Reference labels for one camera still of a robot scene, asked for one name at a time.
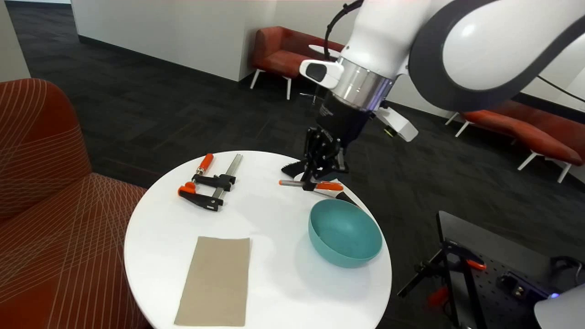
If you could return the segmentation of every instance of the bowl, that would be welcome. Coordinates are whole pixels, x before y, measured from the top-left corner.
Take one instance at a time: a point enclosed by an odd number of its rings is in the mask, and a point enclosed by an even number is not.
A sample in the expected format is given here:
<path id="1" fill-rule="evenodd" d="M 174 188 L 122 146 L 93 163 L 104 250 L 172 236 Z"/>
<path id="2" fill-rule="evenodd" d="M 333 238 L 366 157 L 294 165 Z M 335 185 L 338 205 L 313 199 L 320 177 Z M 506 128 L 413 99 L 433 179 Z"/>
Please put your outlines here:
<path id="1" fill-rule="evenodd" d="M 338 267 L 366 265 L 382 249 L 373 218 L 340 199 L 324 199 L 311 208 L 309 239 L 322 258 Z"/>

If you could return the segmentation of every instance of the brown paper towel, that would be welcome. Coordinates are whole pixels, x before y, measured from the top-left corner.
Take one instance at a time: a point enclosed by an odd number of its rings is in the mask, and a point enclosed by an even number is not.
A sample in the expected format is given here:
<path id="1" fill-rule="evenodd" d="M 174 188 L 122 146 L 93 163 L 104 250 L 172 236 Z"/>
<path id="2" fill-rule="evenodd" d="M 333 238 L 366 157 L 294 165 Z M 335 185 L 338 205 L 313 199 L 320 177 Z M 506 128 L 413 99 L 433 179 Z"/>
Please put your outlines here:
<path id="1" fill-rule="evenodd" d="M 199 238 L 176 325 L 245 325 L 250 239 Z"/>

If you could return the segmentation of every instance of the floor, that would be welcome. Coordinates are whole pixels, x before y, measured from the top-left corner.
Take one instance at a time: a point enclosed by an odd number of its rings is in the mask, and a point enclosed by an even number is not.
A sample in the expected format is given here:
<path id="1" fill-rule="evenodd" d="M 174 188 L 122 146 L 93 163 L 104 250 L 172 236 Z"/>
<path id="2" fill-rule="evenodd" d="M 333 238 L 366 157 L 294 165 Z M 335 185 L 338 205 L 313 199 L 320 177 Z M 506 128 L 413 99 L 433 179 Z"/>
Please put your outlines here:
<path id="1" fill-rule="evenodd" d="M 261 77 L 256 90 L 95 42 L 79 42 L 68 5 L 15 5 L 9 13 L 33 77 L 59 84 L 75 104 L 95 172 L 150 186 L 170 168 L 219 150 L 300 155 L 316 108 L 285 82 Z M 547 254 L 585 260 L 585 188 L 523 146 L 399 108 L 420 135 L 406 144 L 371 121 L 349 148 L 347 183 L 378 219 L 391 249 L 393 291 L 439 245 L 435 218 L 448 210 Z M 448 327 L 424 305 L 426 281 L 393 298 L 378 327 Z"/>

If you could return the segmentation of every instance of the orange chair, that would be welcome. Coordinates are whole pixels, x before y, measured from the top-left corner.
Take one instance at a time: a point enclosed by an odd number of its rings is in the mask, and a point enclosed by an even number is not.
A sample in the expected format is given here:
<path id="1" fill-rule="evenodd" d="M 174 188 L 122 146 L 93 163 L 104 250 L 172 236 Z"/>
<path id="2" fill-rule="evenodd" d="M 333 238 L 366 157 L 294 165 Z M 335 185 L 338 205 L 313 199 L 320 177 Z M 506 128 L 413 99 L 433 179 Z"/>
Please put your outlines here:
<path id="1" fill-rule="evenodd" d="M 122 263 L 143 194 L 91 172 L 57 86 L 0 82 L 2 327 L 144 329 Z"/>
<path id="2" fill-rule="evenodd" d="M 300 64 L 305 58 L 324 58 L 324 55 L 313 51 L 309 44 L 324 46 L 325 40 L 282 26 L 260 29 L 252 49 L 252 66 L 256 71 L 250 90 L 254 90 L 260 73 L 276 73 L 287 80 L 287 101 L 291 101 L 293 79 L 300 75 Z M 329 42 L 329 49 L 342 51 L 344 46 Z"/>

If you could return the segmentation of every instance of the sofa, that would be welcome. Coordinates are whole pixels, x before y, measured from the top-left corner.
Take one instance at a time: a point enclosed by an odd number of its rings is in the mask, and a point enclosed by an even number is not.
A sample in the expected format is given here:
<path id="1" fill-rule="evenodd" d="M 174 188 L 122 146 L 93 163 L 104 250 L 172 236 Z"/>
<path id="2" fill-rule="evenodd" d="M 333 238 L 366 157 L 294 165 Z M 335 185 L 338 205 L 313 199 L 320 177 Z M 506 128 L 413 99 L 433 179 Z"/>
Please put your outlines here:
<path id="1" fill-rule="evenodd" d="M 464 111 L 459 137 L 470 124 L 508 135 L 530 148 L 517 166 L 523 170 L 532 159 L 547 157 L 563 163 L 558 183 L 563 183 L 572 166 L 585 163 L 585 124 L 508 101 L 497 108 Z"/>
<path id="2" fill-rule="evenodd" d="M 276 73 L 287 80 L 287 101 L 291 101 L 293 79 L 300 75 L 300 64 L 305 58 L 325 58 L 313 51 L 309 44 L 324 46 L 325 40 L 282 26 L 258 29 L 250 58 L 250 64 L 256 69 L 250 90 L 254 90 L 260 73 Z M 327 46 L 335 51 L 344 49 L 342 44 L 331 40 Z"/>
<path id="3" fill-rule="evenodd" d="M 0 82 L 0 324 L 146 329 L 122 265 L 143 188 L 91 172 L 68 97 Z"/>

